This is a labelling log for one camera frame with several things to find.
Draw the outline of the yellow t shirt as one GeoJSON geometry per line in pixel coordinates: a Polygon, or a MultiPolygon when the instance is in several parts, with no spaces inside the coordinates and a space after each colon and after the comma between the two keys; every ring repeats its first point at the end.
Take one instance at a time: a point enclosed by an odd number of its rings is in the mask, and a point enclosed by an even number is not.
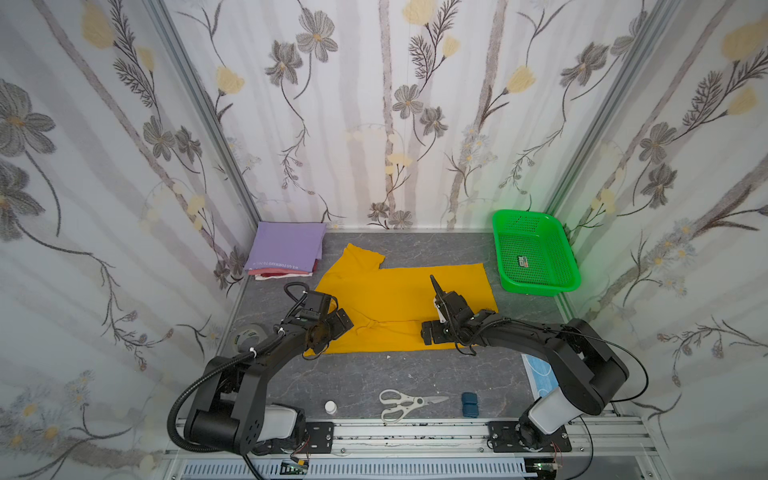
{"type": "Polygon", "coordinates": [[[353,323],[328,354],[451,350],[452,343],[427,346],[421,337],[422,324],[438,318],[431,276],[475,312],[498,309],[481,264],[383,269],[384,260],[349,244],[320,280],[317,290],[335,296],[353,323]]]}

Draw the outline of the green plastic basket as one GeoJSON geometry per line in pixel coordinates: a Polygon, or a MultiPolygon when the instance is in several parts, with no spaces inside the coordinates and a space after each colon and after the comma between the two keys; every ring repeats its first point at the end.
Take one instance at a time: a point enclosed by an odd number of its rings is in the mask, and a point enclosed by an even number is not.
{"type": "Polygon", "coordinates": [[[504,209],[492,215],[502,288],[515,294],[555,297],[577,290],[581,274],[563,225],[539,212],[504,209]],[[526,256],[521,268],[517,257],[526,256]]]}

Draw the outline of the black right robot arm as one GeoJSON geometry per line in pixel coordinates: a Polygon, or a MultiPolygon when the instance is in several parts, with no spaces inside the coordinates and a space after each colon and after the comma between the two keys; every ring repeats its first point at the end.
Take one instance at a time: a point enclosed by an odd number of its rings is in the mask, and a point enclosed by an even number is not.
{"type": "Polygon", "coordinates": [[[557,386],[524,411],[511,434],[513,444],[525,451],[542,450],[570,421],[596,416],[618,400],[616,394],[630,379],[630,371],[617,350],[636,361],[644,380],[639,393],[623,400],[639,398],[650,385],[642,361],[627,348],[601,337],[585,320],[533,323],[489,309],[475,312],[462,295],[444,291],[433,275],[429,280],[438,318],[421,326],[425,345],[448,344],[469,357],[477,355],[478,347],[505,348],[550,366],[557,386]]]}

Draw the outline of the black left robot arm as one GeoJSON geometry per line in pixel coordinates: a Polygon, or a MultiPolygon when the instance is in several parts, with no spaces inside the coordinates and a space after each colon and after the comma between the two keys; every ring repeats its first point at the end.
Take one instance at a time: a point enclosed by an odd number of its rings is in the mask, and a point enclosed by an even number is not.
{"type": "Polygon", "coordinates": [[[238,354],[210,360],[200,378],[172,404],[166,428],[170,441],[192,453],[226,452],[241,457],[255,479],[263,475],[252,457],[309,445],[312,434],[299,407],[267,402],[270,380],[292,359],[317,359],[353,323],[331,294],[303,282],[284,287],[293,301],[273,334],[246,340],[238,354]]]}

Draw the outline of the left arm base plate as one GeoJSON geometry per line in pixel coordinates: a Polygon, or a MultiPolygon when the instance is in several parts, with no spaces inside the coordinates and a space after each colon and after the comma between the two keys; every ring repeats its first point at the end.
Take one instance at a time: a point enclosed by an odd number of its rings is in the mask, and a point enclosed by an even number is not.
{"type": "Polygon", "coordinates": [[[333,447],[334,430],[335,424],[333,422],[298,424],[289,437],[262,442],[252,452],[256,455],[330,454],[333,447]]]}

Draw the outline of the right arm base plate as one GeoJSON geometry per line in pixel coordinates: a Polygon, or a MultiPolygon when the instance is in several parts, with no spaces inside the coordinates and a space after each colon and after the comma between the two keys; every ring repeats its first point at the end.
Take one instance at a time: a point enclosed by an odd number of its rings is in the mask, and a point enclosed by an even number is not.
{"type": "Polygon", "coordinates": [[[517,420],[487,423],[487,444],[494,453],[568,453],[572,451],[569,434],[561,426],[552,434],[541,433],[532,423],[523,426],[517,420]]]}

